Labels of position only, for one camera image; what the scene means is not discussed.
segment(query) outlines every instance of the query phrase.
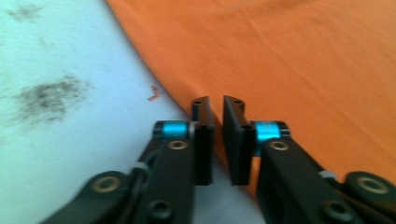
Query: orange cloth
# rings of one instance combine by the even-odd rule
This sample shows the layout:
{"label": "orange cloth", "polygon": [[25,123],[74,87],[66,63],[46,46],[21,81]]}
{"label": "orange cloth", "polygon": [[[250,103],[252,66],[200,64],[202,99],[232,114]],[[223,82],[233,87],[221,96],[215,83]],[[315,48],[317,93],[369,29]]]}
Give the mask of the orange cloth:
{"label": "orange cloth", "polygon": [[222,121],[222,96],[240,98],[247,120],[284,120],[341,180],[367,171],[396,182],[395,1],[107,1],[186,111],[208,95]]}

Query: metal bolt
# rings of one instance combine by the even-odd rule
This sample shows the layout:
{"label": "metal bolt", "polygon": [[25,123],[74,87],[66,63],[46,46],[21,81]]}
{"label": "metal bolt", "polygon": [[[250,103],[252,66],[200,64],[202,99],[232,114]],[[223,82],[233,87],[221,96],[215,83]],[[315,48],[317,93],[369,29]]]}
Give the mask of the metal bolt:
{"label": "metal bolt", "polygon": [[273,148],[273,149],[276,149],[276,150],[281,150],[281,151],[289,149],[289,145],[288,144],[286,144],[284,142],[279,142],[279,141],[271,142],[270,143],[270,147]]}
{"label": "metal bolt", "polygon": [[386,194],[389,192],[389,189],[386,185],[370,177],[358,178],[358,185],[363,189],[376,194]]}
{"label": "metal bolt", "polygon": [[97,179],[93,184],[92,188],[99,193],[108,193],[120,186],[120,180],[115,176],[105,176]]}
{"label": "metal bolt", "polygon": [[172,205],[166,201],[155,201],[148,205],[148,217],[151,223],[164,223],[172,218]]}
{"label": "metal bolt", "polygon": [[188,146],[186,142],[183,141],[172,141],[168,144],[168,147],[171,149],[179,150],[179,149],[184,149]]}
{"label": "metal bolt", "polygon": [[348,223],[353,221],[353,214],[341,203],[327,201],[322,205],[324,214],[337,223]]}

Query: dark stain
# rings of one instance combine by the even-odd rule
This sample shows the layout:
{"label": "dark stain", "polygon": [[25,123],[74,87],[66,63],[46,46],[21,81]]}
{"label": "dark stain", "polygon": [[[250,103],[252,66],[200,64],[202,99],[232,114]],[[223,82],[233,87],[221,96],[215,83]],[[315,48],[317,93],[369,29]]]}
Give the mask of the dark stain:
{"label": "dark stain", "polygon": [[40,17],[39,12],[44,7],[39,7],[33,4],[19,6],[15,10],[6,11],[6,13],[14,18],[16,21],[35,21]]}
{"label": "dark stain", "polygon": [[90,87],[87,82],[66,76],[57,82],[25,88],[16,96],[21,105],[20,120],[28,124],[62,120],[86,99]]}
{"label": "dark stain", "polygon": [[48,46],[46,40],[43,37],[40,37],[38,39],[38,44],[41,45],[42,47],[45,47],[45,48]]}

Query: white fabric surface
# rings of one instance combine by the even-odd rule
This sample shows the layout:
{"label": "white fabric surface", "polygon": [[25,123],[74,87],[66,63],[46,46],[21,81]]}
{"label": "white fabric surface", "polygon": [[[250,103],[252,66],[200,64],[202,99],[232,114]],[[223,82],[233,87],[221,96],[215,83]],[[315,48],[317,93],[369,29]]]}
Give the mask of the white fabric surface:
{"label": "white fabric surface", "polygon": [[[0,223],[43,220],[93,175],[127,173],[155,121],[186,119],[165,92],[150,102],[151,85],[105,1],[2,0]],[[217,160],[214,176],[193,223],[264,223]]]}

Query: blue ring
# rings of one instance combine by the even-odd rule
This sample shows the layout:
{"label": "blue ring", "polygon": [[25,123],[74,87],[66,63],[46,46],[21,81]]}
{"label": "blue ring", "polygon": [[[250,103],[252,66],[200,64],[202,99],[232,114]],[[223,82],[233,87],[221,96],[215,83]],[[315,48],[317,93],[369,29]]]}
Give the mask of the blue ring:
{"label": "blue ring", "polygon": [[262,155],[262,143],[270,138],[280,138],[279,125],[275,121],[254,121],[257,132],[258,147],[255,156]]}
{"label": "blue ring", "polygon": [[188,138],[187,121],[166,121],[163,123],[163,138]]}

